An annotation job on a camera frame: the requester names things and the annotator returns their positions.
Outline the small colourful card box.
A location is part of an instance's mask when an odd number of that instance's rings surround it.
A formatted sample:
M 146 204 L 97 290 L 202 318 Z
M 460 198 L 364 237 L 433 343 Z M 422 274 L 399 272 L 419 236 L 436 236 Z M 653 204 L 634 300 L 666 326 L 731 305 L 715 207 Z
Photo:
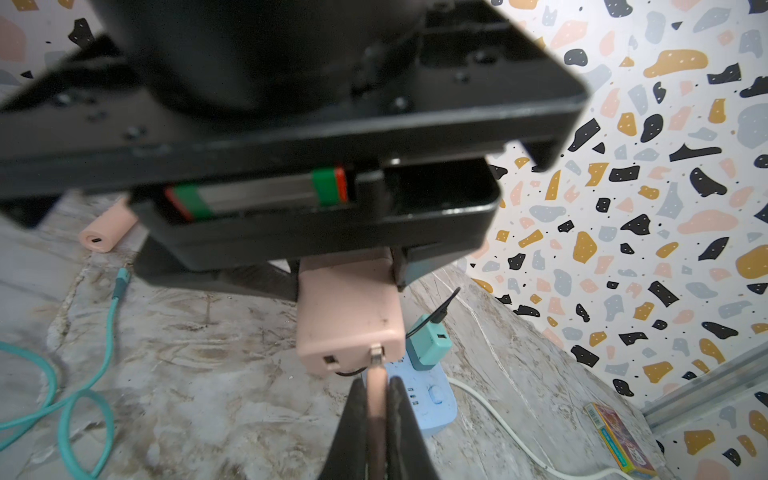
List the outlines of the small colourful card box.
M 603 404 L 588 403 L 584 410 L 623 473 L 632 479 L 654 479 L 658 476 L 614 409 Z

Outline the pink plug adapter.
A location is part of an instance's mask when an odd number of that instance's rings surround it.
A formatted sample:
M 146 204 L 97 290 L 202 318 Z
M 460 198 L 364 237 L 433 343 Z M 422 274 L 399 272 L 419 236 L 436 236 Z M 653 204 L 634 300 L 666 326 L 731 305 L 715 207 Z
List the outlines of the pink plug adapter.
M 296 349 L 314 375 L 349 373 L 405 355 L 405 327 L 388 249 L 305 257 L 298 274 Z

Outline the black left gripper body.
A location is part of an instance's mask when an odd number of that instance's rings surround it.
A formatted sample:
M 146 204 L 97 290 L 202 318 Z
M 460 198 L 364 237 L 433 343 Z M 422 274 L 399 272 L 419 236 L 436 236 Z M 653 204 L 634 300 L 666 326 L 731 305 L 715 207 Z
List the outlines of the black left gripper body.
M 485 1 L 95 1 L 1 106 L 1 212 L 125 192 L 188 270 L 472 242 L 487 156 L 552 166 L 587 87 Z

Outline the light blue power strip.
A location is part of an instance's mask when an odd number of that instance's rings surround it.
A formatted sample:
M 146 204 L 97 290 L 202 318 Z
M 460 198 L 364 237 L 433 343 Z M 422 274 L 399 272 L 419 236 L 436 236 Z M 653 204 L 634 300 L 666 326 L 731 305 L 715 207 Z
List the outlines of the light blue power strip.
M 397 362 L 385 365 L 388 379 L 400 378 L 407 400 L 424 438 L 443 431 L 457 418 L 457 402 L 440 364 L 430 370 L 417 370 L 408 353 Z

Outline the teal plug adapter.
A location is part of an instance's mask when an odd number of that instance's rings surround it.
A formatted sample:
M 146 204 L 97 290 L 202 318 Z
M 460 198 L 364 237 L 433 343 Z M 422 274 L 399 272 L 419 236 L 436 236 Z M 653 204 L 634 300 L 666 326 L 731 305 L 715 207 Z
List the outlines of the teal plug adapter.
M 453 347 L 445 326 L 445 316 L 422 315 L 419 323 L 406 335 L 406 353 L 416 371 L 437 366 Z

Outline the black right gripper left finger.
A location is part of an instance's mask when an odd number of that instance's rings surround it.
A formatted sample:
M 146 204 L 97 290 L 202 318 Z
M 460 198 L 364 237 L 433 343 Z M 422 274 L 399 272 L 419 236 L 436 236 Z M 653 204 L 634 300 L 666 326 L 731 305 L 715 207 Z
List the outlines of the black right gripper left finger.
M 367 474 L 367 391 L 356 379 L 333 437 L 319 480 L 363 480 Z

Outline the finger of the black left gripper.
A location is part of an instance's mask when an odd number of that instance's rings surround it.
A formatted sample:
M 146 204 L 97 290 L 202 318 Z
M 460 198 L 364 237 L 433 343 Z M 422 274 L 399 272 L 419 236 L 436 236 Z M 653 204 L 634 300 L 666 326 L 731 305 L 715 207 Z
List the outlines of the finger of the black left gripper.
M 273 263 L 222 270 L 188 270 L 162 244 L 147 239 L 133 262 L 136 276 L 164 288 L 246 295 L 296 302 L 299 261 L 288 260 L 288 270 Z
M 474 250 L 472 242 L 438 242 L 418 246 L 392 247 L 393 277 L 403 291 L 421 277 Z

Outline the pink toothbrush middle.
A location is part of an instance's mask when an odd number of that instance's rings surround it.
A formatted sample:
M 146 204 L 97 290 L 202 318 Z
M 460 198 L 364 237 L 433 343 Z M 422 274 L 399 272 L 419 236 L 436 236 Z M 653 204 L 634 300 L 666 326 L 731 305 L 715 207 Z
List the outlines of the pink toothbrush middle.
M 80 244 L 93 252 L 111 252 L 136 225 L 138 218 L 128 207 L 128 199 L 120 198 L 78 235 Z

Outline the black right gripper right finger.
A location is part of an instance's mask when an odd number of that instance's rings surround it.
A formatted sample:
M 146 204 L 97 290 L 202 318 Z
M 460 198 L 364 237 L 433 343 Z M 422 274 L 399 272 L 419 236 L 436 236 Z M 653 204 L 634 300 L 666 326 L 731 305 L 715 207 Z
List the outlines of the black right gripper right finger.
M 400 377 L 387 387 L 386 468 L 389 480 L 439 480 Z

